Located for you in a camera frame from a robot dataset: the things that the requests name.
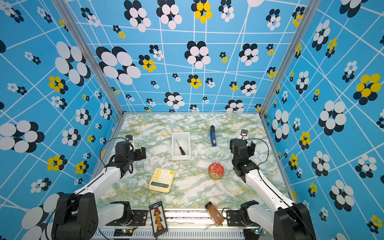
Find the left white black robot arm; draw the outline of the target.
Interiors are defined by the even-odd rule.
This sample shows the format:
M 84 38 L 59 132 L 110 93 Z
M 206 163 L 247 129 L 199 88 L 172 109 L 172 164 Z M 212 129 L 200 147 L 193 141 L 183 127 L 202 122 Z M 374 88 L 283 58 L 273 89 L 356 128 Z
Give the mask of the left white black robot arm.
M 126 173 L 133 173 L 135 161 L 146 157 L 146 148 L 135 149 L 133 140 L 118 142 L 115 154 L 100 174 L 74 193 L 59 197 L 49 217 L 52 229 L 45 229 L 45 237 L 51 240 L 90 240 L 100 227 L 112 221 L 118 221 L 123 226 L 133 223 L 136 229 L 140 218 L 134 216 L 130 202 L 116 201 L 98 208 L 96 201 Z

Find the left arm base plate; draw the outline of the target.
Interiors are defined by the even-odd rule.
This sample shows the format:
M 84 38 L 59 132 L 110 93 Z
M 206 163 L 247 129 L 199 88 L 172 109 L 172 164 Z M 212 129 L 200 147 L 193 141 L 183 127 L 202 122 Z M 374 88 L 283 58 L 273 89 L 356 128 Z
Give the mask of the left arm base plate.
M 133 218 L 130 221 L 125 221 L 122 219 L 114 220 L 107 224 L 107 226 L 114 226 L 114 227 L 120 227 L 120 226 L 145 226 L 147 222 L 148 217 L 148 210 L 132 210 Z

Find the black screwdriver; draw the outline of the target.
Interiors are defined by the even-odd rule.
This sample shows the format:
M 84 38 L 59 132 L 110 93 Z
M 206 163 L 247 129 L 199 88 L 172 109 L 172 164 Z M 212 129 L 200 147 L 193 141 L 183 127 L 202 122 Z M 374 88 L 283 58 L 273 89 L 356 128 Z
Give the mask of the black screwdriver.
M 179 147 L 179 150 L 180 150 L 181 154 L 182 154 L 183 156 L 185 156 L 186 153 L 185 153 L 184 149 L 181 147 L 181 145 L 179 144 L 178 141 L 176 141 L 176 143 L 177 143 L 177 145 L 178 145 L 178 147 Z

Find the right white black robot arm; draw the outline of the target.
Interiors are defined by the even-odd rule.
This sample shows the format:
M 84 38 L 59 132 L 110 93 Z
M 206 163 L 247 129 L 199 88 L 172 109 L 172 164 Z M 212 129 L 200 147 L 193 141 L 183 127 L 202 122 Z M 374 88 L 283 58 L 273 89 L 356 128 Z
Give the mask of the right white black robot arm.
M 240 213 L 245 225 L 258 224 L 275 240 L 315 240 L 317 238 L 308 208 L 296 204 L 282 194 L 262 173 L 259 165 L 250 160 L 256 144 L 242 139 L 231 139 L 233 169 L 269 207 L 269 211 L 256 207 L 256 201 L 241 205 Z

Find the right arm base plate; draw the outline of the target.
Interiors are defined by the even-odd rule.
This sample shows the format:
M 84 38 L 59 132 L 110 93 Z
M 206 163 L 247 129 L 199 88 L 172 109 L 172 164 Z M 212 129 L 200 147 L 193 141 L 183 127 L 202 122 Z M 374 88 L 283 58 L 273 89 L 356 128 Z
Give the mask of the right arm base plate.
M 227 225 L 229 227 L 260 227 L 260 225 L 256 223 L 252 223 L 251 225 L 245 224 L 239 210 L 225 209 L 224 216 L 227 218 Z

